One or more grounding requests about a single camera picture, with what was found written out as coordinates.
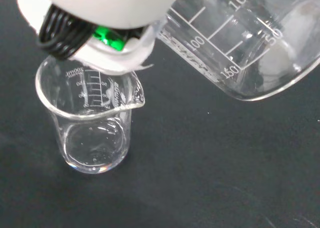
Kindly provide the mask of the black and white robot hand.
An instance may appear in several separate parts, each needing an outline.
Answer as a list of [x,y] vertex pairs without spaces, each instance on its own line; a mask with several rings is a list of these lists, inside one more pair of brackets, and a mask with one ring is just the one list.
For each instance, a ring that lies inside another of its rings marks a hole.
[[142,28],[140,38],[127,42],[122,51],[92,37],[70,60],[76,60],[108,75],[147,69],[144,61],[153,51],[166,14],[176,0],[16,0],[20,13],[39,33],[51,5],[68,14],[106,28],[127,31]]

